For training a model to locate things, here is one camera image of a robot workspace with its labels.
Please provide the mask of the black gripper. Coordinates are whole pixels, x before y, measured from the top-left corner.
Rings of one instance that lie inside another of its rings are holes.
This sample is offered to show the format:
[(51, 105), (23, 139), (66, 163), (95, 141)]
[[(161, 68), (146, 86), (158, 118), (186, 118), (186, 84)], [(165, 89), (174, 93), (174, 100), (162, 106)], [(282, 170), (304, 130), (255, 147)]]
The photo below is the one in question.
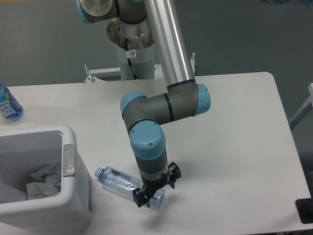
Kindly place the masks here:
[(175, 188), (177, 179), (181, 178), (181, 170), (178, 165), (171, 162), (168, 168), (164, 168), (158, 172), (141, 171), (143, 181), (142, 188), (133, 190), (133, 201), (140, 208), (142, 206), (150, 207), (150, 198), (157, 190), (169, 185), (172, 189)]

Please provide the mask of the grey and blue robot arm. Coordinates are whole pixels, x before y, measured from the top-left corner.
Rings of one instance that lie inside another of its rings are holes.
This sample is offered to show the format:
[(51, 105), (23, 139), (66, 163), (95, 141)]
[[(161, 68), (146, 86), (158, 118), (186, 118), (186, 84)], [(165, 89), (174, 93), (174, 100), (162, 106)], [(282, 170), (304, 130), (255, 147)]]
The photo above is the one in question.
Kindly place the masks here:
[(157, 190), (174, 186), (181, 177), (175, 163), (168, 163), (163, 124), (207, 112), (211, 106), (207, 87), (195, 81), (179, 20), (172, 0), (78, 0), (86, 23), (109, 21), (107, 35), (117, 49), (121, 78), (154, 77), (154, 52), (167, 92), (152, 97), (131, 92), (120, 102), (143, 185), (132, 191), (138, 207), (148, 206)]

